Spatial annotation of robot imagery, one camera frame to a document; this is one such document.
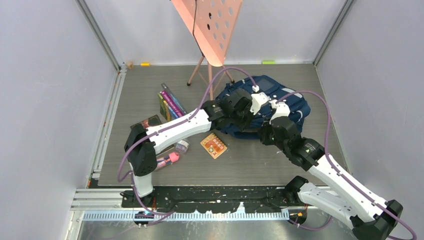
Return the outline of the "navy blue student backpack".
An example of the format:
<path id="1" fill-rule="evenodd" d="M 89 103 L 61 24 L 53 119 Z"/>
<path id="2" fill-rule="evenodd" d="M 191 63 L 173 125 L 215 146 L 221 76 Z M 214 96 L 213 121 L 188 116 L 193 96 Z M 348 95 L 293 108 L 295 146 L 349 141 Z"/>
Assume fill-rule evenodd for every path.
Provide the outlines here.
<path id="1" fill-rule="evenodd" d="M 275 79 L 267 75 L 253 76 L 252 78 L 259 86 L 259 89 L 267 95 L 269 100 L 279 100 L 285 95 L 294 92 L 293 89 L 280 84 Z M 224 90 L 215 99 L 218 101 L 234 92 L 236 89 L 243 89 L 252 94 L 252 87 L 253 82 L 248 77 L 233 84 L 228 83 Z M 296 124 L 298 131 L 301 133 L 303 131 L 305 118 L 311 113 L 311 108 L 309 107 L 308 102 L 300 93 L 296 93 L 285 98 L 283 102 L 285 102 L 290 109 L 289 119 Z M 236 139 L 257 140 L 259 138 L 258 130 L 261 128 L 262 123 L 264 120 L 270 118 L 272 114 L 273 110 L 271 105 L 268 103 L 260 109 L 260 111 L 253 117 L 250 125 L 243 130 L 231 123 L 221 128 L 219 131 Z"/>

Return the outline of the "Animal Farm book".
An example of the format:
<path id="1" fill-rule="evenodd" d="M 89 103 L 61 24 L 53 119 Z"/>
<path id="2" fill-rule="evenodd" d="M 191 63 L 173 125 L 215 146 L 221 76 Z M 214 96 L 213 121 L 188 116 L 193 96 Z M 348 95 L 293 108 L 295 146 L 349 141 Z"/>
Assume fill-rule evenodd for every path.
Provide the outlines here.
<path id="1" fill-rule="evenodd" d="M 175 113 L 173 112 L 172 108 L 168 105 L 168 102 L 164 99 L 164 97 L 159 92 L 158 94 L 159 99 L 159 105 L 160 105 L 160 114 L 163 116 L 163 118 L 170 122 L 176 118 Z"/>

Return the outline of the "purple Treehouse book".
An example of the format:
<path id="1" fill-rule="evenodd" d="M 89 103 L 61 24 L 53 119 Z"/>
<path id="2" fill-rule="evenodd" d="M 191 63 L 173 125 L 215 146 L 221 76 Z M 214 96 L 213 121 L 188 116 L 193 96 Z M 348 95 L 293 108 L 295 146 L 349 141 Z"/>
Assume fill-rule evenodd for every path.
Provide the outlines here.
<path id="1" fill-rule="evenodd" d="M 184 116 L 185 114 L 180 110 L 180 108 L 177 106 L 177 104 L 172 100 L 170 95 L 166 93 L 165 90 L 162 90 L 160 92 L 162 97 L 165 99 L 165 101 L 168 103 L 168 105 L 171 107 L 177 118 Z"/>

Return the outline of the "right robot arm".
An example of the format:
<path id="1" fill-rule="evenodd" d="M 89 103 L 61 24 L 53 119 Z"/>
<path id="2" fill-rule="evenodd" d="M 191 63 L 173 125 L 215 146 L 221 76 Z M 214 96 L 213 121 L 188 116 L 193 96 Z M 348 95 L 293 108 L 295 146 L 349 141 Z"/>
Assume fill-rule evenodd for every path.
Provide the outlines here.
<path id="1" fill-rule="evenodd" d="M 286 185 L 291 205 L 313 205 L 344 223 L 358 240 L 385 240 L 396 227 L 403 206 L 385 200 L 338 165 L 316 140 L 302 137 L 287 116 L 265 120 L 258 131 L 262 144 L 274 145 L 296 166 L 322 180 L 336 195 L 320 192 L 307 179 L 296 176 Z"/>

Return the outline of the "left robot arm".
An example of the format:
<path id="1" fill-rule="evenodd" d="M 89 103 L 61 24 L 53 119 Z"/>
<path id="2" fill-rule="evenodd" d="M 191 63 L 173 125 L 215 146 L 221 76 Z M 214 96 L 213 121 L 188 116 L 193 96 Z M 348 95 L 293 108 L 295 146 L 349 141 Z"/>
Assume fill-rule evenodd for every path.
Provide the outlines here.
<path id="1" fill-rule="evenodd" d="M 130 131 L 124 146 L 123 161 L 132 171 L 134 200 L 141 207 L 153 202 L 152 174 L 157 168 L 157 154 L 188 137 L 221 130 L 230 124 L 243 129 L 249 126 L 262 103 L 257 85 L 252 92 L 236 89 L 219 100 L 208 100 L 192 112 L 170 122 L 144 128 L 140 123 Z"/>

